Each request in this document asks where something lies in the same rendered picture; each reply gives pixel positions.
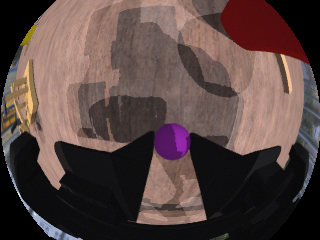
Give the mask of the yellow mug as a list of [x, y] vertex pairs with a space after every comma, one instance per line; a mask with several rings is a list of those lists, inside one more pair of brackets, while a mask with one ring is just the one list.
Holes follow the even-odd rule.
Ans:
[[36, 32], [37, 27], [39, 27], [39, 25], [32, 25], [32, 28], [29, 29], [27, 35], [25, 35], [24, 40], [21, 41], [20, 47], [21, 45], [29, 45], [29, 43], [31, 43], [31, 39], [33, 37], [33, 33]]

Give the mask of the red plastic cup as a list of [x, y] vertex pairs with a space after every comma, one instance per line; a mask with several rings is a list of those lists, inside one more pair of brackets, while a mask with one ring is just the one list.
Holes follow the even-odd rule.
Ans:
[[295, 33], [265, 0], [228, 0], [220, 20], [228, 36], [247, 51], [280, 53], [309, 64]]

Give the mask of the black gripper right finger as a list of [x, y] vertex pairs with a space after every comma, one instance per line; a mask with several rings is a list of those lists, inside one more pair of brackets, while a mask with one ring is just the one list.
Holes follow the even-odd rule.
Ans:
[[252, 173], [279, 159], [281, 145], [259, 149], [247, 155], [239, 155], [231, 149], [217, 145], [215, 141], [191, 133], [189, 155], [195, 167], [201, 199], [207, 219], [224, 215], [221, 209], [227, 207], [237, 193], [243, 189]]

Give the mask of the purple ball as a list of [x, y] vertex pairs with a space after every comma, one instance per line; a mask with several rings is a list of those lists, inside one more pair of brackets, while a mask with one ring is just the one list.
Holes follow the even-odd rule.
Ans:
[[191, 144], [191, 135], [179, 124], [164, 124], [156, 131], [156, 152], [159, 152], [165, 160], [183, 159], [188, 152], [189, 144]]

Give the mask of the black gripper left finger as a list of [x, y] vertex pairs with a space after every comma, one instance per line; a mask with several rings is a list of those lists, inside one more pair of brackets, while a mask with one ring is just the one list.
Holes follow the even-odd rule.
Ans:
[[155, 131], [149, 131], [113, 152], [80, 147], [61, 140], [56, 141], [53, 148], [64, 172], [111, 188], [128, 221], [137, 223], [155, 151]]

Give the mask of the tan rectangular block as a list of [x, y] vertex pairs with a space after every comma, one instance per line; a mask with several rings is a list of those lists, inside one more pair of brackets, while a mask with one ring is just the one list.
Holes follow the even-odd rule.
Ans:
[[284, 55], [280, 55], [280, 53], [275, 53], [277, 63], [279, 63], [279, 68], [281, 72], [281, 76], [283, 76], [283, 84], [284, 84], [284, 91], [289, 95], [292, 91], [292, 84], [291, 84], [291, 76], [289, 76], [288, 72], [288, 65], [287, 60], [285, 60]]

